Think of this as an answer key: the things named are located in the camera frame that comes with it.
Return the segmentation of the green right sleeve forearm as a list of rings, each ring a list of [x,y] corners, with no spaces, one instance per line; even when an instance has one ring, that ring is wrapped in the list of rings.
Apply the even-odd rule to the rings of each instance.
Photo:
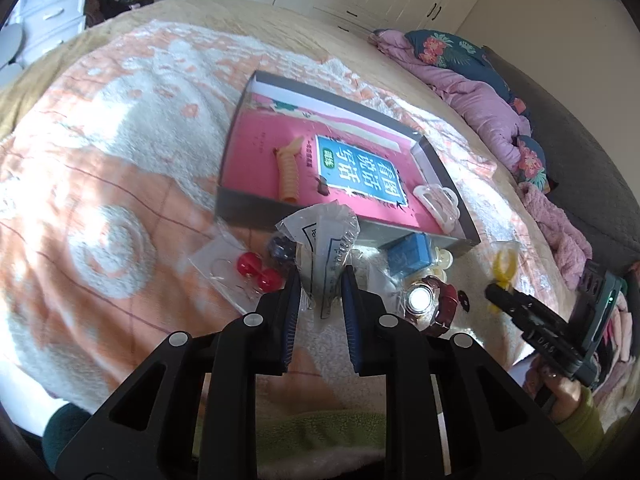
[[[580,397],[577,408],[555,426],[582,461],[588,463],[600,453],[605,441],[605,432],[599,412],[593,403],[591,391],[582,385],[579,387]]]

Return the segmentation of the right hand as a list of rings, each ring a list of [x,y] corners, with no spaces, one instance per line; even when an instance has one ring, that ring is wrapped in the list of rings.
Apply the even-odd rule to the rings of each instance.
[[[554,397],[549,418],[555,424],[565,422],[582,402],[582,385],[569,380],[552,368],[541,356],[536,356],[525,376],[524,389],[534,398],[542,387],[547,387]]]

